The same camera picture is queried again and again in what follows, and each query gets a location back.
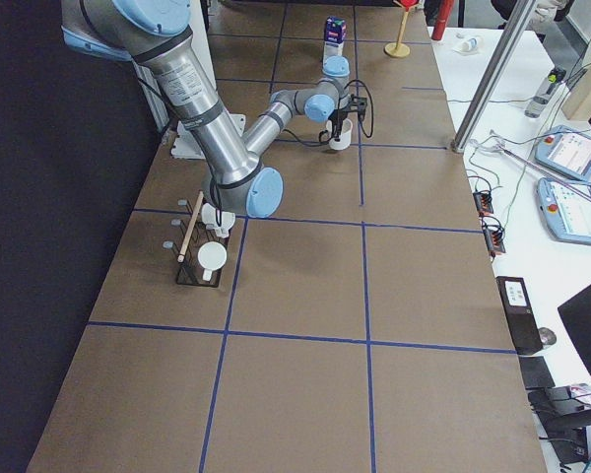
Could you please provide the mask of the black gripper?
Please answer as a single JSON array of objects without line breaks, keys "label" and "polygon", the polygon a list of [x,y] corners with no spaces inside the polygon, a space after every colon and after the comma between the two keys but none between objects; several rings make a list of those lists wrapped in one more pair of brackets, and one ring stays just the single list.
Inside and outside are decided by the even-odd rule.
[{"label": "black gripper", "polygon": [[338,108],[333,111],[331,114],[331,121],[330,121],[330,143],[331,144],[339,144],[341,142],[341,132],[343,122],[347,119],[350,114],[349,108]]}]

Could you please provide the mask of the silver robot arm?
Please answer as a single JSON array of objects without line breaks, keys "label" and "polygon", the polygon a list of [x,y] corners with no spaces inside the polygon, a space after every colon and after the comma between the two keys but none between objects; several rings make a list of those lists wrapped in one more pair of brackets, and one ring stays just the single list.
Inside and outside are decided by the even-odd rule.
[{"label": "silver robot arm", "polygon": [[296,115],[326,123],[348,102],[348,60],[328,58],[315,87],[279,91],[268,109],[239,133],[191,43],[187,1],[64,1],[62,31],[77,51],[110,60],[133,61],[155,76],[183,127],[207,161],[203,181],[217,209],[252,218],[271,216],[280,206],[280,173],[261,156]]}]

